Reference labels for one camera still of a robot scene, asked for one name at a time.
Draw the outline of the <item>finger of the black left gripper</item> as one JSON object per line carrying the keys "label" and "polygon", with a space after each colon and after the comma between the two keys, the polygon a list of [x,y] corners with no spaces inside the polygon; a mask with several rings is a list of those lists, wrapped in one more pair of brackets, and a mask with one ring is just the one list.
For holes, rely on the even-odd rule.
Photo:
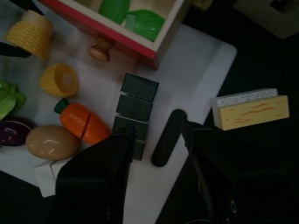
{"label": "finger of the black left gripper", "polygon": [[25,11],[34,11],[37,14],[42,14],[42,11],[38,9],[33,0],[9,0],[17,7],[24,9]]}
{"label": "finger of the black left gripper", "polygon": [[21,49],[17,46],[8,45],[4,42],[0,42],[0,55],[18,58],[28,58],[32,56],[32,54],[26,52],[24,49]]}

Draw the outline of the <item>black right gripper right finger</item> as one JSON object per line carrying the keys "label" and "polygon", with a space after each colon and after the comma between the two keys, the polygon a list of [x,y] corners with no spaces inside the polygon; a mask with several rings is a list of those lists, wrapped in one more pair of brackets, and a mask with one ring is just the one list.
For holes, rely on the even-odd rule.
{"label": "black right gripper right finger", "polygon": [[212,224],[291,224],[285,168],[252,144],[196,122],[183,138]]}

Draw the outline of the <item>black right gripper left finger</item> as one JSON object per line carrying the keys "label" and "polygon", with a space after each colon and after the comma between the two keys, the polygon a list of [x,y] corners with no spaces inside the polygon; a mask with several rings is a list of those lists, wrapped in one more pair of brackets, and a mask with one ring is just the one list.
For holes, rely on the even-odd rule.
{"label": "black right gripper left finger", "polygon": [[60,168],[46,224],[123,224],[135,142],[127,126]]}

